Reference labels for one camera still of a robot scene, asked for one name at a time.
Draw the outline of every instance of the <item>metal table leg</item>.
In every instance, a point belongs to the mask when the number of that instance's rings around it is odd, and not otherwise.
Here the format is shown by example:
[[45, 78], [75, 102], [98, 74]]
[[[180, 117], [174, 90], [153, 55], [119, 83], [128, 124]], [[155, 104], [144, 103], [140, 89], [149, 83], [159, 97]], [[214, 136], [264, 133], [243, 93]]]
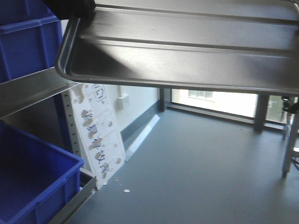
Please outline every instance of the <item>metal table leg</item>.
[[299, 128], [299, 113], [296, 113], [294, 115], [293, 123], [291, 126], [290, 136], [288, 139], [288, 143], [286, 146], [285, 151], [285, 159], [284, 164], [282, 168], [282, 177], [286, 178], [287, 173], [290, 171], [291, 163], [292, 163], [292, 157], [294, 156], [294, 147], [298, 136], [298, 128]]
[[81, 206], [93, 195], [96, 189], [96, 176], [81, 168], [80, 186], [83, 187], [49, 222], [48, 224], [65, 224]]
[[270, 95], [259, 94], [256, 103], [256, 115], [253, 128], [256, 132], [263, 132]]
[[[290, 106], [290, 105], [293, 105], [294, 103], [295, 103], [295, 97], [289, 97], [288, 105]], [[289, 136], [292, 114], [288, 113], [286, 111], [283, 111], [283, 116], [286, 116], [286, 123], [285, 123], [284, 129], [283, 129], [283, 139], [285, 140]]]

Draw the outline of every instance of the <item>wall outlet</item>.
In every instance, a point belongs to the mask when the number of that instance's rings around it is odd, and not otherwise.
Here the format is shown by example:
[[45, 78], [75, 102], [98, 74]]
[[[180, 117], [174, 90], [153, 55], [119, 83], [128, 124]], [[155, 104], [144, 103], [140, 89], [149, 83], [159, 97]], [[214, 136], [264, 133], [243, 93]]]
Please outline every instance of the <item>wall outlet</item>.
[[130, 98], [128, 94], [124, 94], [121, 97], [117, 98], [118, 107], [121, 110], [124, 110], [130, 106]]

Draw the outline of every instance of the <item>stainless steel shelf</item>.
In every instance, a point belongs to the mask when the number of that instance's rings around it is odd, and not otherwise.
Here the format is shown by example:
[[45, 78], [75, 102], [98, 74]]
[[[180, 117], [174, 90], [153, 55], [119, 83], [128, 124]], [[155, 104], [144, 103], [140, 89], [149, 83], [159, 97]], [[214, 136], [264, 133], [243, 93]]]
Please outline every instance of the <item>stainless steel shelf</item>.
[[58, 73], [77, 82], [299, 95], [292, 3], [188, 0], [180, 11], [179, 1], [154, 3], [98, 5], [91, 20], [71, 20]]
[[0, 118], [61, 93], [77, 83], [59, 76], [54, 68], [0, 84]]
[[48, 224], [64, 224], [74, 215], [78, 209], [93, 195], [96, 189], [96, 176], [81, 168], [80, 181], [82, 189], [65, 205]]

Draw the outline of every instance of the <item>white wall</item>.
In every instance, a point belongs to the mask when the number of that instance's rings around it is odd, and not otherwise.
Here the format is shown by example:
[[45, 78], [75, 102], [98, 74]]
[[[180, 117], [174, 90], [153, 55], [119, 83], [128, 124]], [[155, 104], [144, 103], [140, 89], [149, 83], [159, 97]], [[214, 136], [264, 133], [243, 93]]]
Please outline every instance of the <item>white wall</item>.
[[106, 87], [121, 131], [158, 100], [157, 88], [123, 86], [123, 92], [129, 95], [130, 105], [125, 110], [121, 110], [117, 104], [118, 86], [106, 85]]

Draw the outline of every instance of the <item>black glove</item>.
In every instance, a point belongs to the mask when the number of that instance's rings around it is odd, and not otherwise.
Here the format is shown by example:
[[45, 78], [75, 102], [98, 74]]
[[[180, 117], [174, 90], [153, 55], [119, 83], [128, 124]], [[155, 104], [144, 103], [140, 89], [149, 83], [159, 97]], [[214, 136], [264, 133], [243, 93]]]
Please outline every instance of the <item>black glove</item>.
[[297, 113], [298, 110], [299, 110], [299, 102], [293, 104], [287, 111], [288, 111], [289, 113]]
[[60, 20], [88, 18], [95, 8], [94, 0], [43, 0]]

